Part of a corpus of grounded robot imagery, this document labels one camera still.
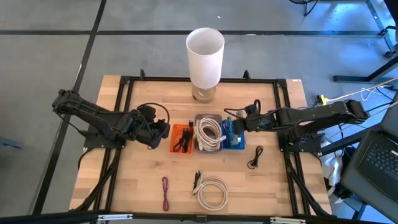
red cable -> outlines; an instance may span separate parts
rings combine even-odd
[[[162,178],[162,186],[163,186],[163,211],[167,212],[169,210],[169,201],[167,200],[167,190],[169,189],[169,180],[167,177]]]

laptop keyboard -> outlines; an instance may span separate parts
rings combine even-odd
[[[398,181],[398,157],[372,142],[365,161]]]

floor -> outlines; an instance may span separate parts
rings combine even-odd
[[[0,30],[91,30],[101,0],[2,0]],[[382,0],[372,0],[384,26],[394,25]],[[106,7],[99,30],[359,30],[378,31],[366,3],[321,1],[303,17],[303,6],[275,0],[113,0]],[[80,94],[95,101],[103,75],[188,76],[186,35],[97,36],[81,83]],[[40,178],[60,126],[51,103],[59,89],[72,88],[88,35],[0,35],[0,136],[25,142],[25,148],[0,150],[0,216],[31,212]],[[226,35],[222,77],[239,78],[249,70],[253,78],[300,78],[308,105],[317,95],[333,98],[369,85],[334,83],[333,75],[369,75],[388,62],[384,39],[370,36],[315,37]],[[395,77],[393,70],[390,77]],[[393,96],[389,90],[382,90]],[[353,97],[361,100],[360,95]],[[389,100],[372,94],[364,101],[372,108]],[[378,123],[382,113],[364,123]],[[86,124],[72,118],[80,128]],[[350,127],[350,135],[361,128]],[[337,128],[326,130],[331,137]],[[331,137],[339,140],[340,135]],[[68,129],[44,212],[66,211],[77,173],[83,138]],[[351,218],[344,204],[333,213]],[[389,222],[371,207],[364,220]]]

orange box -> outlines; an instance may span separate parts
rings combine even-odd
[[[173,130],[172,130],[172,139],[170,141],[170,153],[174,154],[192,154],[192,149],[193,149],[193,136],[188,144],[188,151],[187,152],[182,152],[182,147],[178,152],[174,152],[173,148],[174,146],[178,143],[180,138],[182,137],[182,132],[185,128],[189,129],[189,125],[187,124],[175,124],[173,125]]]

blue container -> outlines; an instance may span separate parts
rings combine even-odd
[[[221,142],[221,147],[222,149],[231,149],[231,150],[243,150],[244,149],[244,134],[240,134],[239,137],[241,138],[241,142],[239,142],[239,144],[235,145],[235,146],[230,146],[230,135],[234,134],[233,130],[234,130],[234,123],[231,122],[231,130],[229,130],[228,127],[228,121],[227,120],[223,120],[221,122],[221,132],[223,133],[223,135],[226,136],[226,139],[224,141]]]

